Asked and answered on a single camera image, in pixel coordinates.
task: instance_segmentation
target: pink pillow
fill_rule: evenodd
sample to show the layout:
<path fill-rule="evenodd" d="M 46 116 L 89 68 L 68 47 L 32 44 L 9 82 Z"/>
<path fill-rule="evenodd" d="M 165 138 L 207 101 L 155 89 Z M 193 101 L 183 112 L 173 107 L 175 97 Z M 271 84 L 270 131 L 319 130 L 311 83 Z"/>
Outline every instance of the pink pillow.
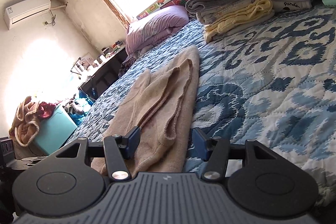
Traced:
<path fill-rule="evenodd" d="M 185 7 L 173 5 L 131 23 L 126 35 L 127 54 L 130 55 L 149 44 L 154 44 L 163 36 L 177 33 L 188 22 Z"/>

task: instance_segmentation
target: white wall-mounted air conditioner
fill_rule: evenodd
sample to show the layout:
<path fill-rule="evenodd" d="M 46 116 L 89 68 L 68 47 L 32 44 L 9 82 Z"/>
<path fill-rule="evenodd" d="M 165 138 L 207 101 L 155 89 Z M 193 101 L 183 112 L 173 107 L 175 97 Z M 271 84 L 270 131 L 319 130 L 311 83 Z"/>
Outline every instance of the white wall-mounted air conditioner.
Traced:
<path fill-rule="evenodd" d="M 30 18 L 34 18 L 50 11 L 50 0 L 24 0 L 5 10 L 4 19 L 8 30 L 25 22 Z"/>

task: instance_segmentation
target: black device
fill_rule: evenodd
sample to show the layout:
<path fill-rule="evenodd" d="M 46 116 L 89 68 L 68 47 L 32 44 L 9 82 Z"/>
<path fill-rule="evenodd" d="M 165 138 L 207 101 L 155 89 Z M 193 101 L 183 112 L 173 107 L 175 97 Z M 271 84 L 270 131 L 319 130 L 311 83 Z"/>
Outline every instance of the black device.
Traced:
<path fill-rule="evenodd" d="M 124 160 L 139 141 L 135 127 L 98 143 L 78 138 L 37 162 L 12 156 L 9 162 L 2 154 L 1 180 L 14 179 L 15 223 L 317 223 L 308 214 L 318 197 L 315 180 L 255 140 L 231 144 L 196 128 L 194 146 L 208 161 L 200 178 L 140 172 L 132 179 Z M 91 157 L 105 158 L 107 177 L 90 168 Z M 241 159 L 243 167 L 226 178 L 229 159 Z"/>

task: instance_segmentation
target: quilted blanket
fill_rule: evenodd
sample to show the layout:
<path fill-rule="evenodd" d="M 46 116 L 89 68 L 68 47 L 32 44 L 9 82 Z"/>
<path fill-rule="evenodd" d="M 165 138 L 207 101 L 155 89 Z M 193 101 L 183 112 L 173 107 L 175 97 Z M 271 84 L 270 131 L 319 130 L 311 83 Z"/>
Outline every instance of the quilted blanket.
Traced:
<path fill-rule="evenodd" d="M 119 103 L 145 68 L 157 70 L 183 48 L 200 52 L 192 127 L 243 144 L 256 139 L 312 175 L 317 205 L 336 198 L 336 10 L 318 6 L 275 17 L 206 44 L 190 22 L 146 53 L 92 106 L 69 142 L 102 139 Z M 185 172 L 201 173 L 189 142 Z M 231 170 L 239 167 L 239 162 Z"/>

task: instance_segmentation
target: desk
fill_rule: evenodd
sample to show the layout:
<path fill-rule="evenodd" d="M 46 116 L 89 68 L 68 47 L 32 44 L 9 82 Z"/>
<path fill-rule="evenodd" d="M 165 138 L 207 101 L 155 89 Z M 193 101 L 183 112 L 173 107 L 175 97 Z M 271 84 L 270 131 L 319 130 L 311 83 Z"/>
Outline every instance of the desk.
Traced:
<path fill-rule="evenodd" d="M 108 58 L 105 63 L 95 68 L 92 76 L 81 84 L 78 89 L 97 100 L 105 90 L 118 80 L 121 64 L 126 58 L 126 48 L 123 45 L 114 56 Z"/>

